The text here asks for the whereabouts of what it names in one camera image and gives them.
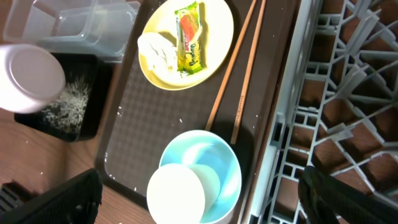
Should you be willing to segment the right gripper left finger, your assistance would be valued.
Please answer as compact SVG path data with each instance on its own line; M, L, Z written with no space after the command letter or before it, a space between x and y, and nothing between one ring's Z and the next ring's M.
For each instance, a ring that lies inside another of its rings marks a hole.
M96 169L88 169L4 213L1 223L94 224L102 191L100 173Z

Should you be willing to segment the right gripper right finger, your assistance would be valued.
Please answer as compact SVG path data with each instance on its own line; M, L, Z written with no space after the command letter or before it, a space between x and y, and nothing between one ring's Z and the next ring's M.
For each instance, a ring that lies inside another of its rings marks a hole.
M298 197L307 223L338 224L337 215L349 223L397 223L396 209L313 166L299 178Z

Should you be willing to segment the white cup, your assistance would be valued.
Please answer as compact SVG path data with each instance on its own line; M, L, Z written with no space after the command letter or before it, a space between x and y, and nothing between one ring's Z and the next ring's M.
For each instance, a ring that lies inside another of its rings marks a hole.
M156 223L200 223L220 190L220 179L209 166L166 164L150 178L147 205Z

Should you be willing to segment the pink white bowl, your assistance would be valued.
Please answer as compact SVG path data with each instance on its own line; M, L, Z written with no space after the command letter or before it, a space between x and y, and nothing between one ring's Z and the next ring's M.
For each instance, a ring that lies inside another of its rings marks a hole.
M57 100L65 88L58 60L30 44L1 46L1 108L14 113L35 113Z

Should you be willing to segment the light blue bowl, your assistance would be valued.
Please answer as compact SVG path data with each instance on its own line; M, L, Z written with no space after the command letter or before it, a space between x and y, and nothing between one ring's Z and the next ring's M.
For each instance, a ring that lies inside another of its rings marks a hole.
M201 223L218 223L235 208L242 189L242 172L231 146L218 135L204 130L179 134L166 146L159 165L206 165L220 180L220 192L213 205L204 212Z

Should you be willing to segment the white napkin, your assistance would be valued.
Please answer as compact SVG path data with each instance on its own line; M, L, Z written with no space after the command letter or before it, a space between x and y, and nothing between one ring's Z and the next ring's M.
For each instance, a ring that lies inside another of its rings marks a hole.
M150 71L157 75L177 71L177 48L165 37L156 32L147 32L138 38L137 44Z

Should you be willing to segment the green orange snack wrapper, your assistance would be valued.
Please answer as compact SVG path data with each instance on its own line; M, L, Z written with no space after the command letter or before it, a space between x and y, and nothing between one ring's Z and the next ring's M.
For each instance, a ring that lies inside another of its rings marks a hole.
M174 12L177 24L177 70L183 76L202 70L200 36L202 26L196 1Z

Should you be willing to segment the yellow plate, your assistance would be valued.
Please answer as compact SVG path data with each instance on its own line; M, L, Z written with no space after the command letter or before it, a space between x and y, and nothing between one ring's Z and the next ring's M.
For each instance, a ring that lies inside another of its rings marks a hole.
M177 48L177 24L174 12L194 1L168 0L147 21L142 34L156 32ZM202 70L183 76L176 71L157 75L150 71L146 58L139 51L139 64L149 82L164 90L184 90L196 86L214 74L226 58L233 40L234 21L227 3L223 0L196 1L200 9L202 33L200 36Z

